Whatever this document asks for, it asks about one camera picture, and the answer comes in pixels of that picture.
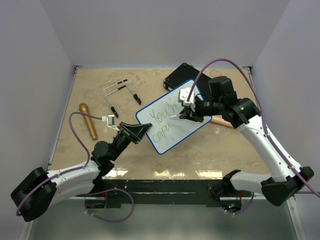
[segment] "wooden table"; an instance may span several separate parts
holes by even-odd
[[[73,136],[69,114],[78,111],[85,102],[94,116],[112,114],[104,99],[105,87],[128,79],[142,101],[134,100],[124,88],[110,95],[119,118],[128,124],[138,123],[136,112],[167,92],[163,80],[174,69],[79,69],[72,88],[65,118],[56,145],[51,169],[57,170],[79,164],[86,160],[86,153]],[[208,69],[210,77],[227,76],[238,97],[254,96],[246,81],[235,69]],[[111,142],[117,134],[105,122],[93,120],[98,140],[93,141],[81,115],[72,118],[73,126],[80,139],[91,152],[98,141]],[[235,129],[208,123],[164,155],[158,155],[145,137],[139,144],[131,143],[114,162],[114,169],[106,178],[118,179],[219,179],[235,169],[248,173],[266,174],[268,169],[250,143]]]

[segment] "white wall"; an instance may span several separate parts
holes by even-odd
[[[17,239],[12,190],[46,167],[72,64],[39,0],[0,2],[0,239]]]
[[[267,122],[320,191],[320,1],[291,0],[253,66]],[[319,239],[320,199],[298,196],[308,239]]]
[[[73,63],[252,66],[289,0],[41,0]]]

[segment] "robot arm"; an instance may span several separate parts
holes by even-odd
[[[293,166],[288,166],[265,135],[260,110],[250,99],[237,98],[229,78],[213,78],[209,87],[211,96],[205,96],[203,100],[193,94],[187,101],[190,88],[180,90],[178,101],[184,109],[179,118],[202,122],[204,116],[222,115],[252,144],[270,171],[270,174],[262,175],[234,170],[223,178],[223,184],[211,189],[212,195],[219,199],[221,192],[250,191],[263,194],[270,203],[280,206],[304,186],[292,168],[298,170],[306,181],[313,177],[313,170],[309,166],[301,167],[268,129],[268,136],[289,157]]]
[[[21,205],[20,215],[29,222],[62,200],[94,191],[102,177],[114,167],[111,161],[115,161],[130,143],[138,144],[151,126],[151,123],[121,122],[112,143],[97,142],[88,162],[60,170],[34,169],[11,193],[15,205],[18,208]]]

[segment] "blue-bordered whiteboard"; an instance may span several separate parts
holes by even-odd
[[[158,154],[166,153],[212,119],[211,116],[206,116],[203,122],[195,122],[179,119],[178,117],[170,118],[170,116],[179,114],[183,109],[178,102],[179,90],[191,88],[193,83],[193,79],[186,81],[135,114],[140,124],[152,124],[152,127],[147,132],[147,137]],[[194,88],[194,93],[200,93],[198,87]]]

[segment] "black case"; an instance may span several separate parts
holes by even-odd
[[[163,86],[165,89],[171,91],[172,89],[179,86],[180,84],[183,84],[189,79],[196,79],[198,73],[199,71],[197,69],[184,62],[163,80]],[[210,77],[202,73],[196,84],[200,89],[200,92],[205,96],[211,95],[209,88],[210,79]]]

